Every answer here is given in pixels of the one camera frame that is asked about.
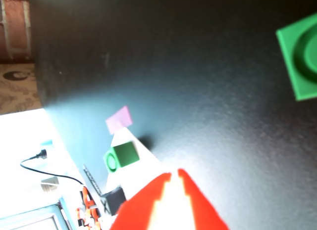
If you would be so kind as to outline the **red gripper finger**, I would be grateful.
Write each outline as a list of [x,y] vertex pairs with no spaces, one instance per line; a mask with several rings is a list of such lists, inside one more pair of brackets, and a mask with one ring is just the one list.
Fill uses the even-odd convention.
[[228,230],[226,223],[189,174],[184,169],[178,169],[178,176],[182,178],[185,193],[191,199],[195,228],[197,230]]
[[111,230],[146,230],[150,224],[156,201],[160,200],[171,173],[163,173],[149,182],[131,199],[125,201],[117,212]]

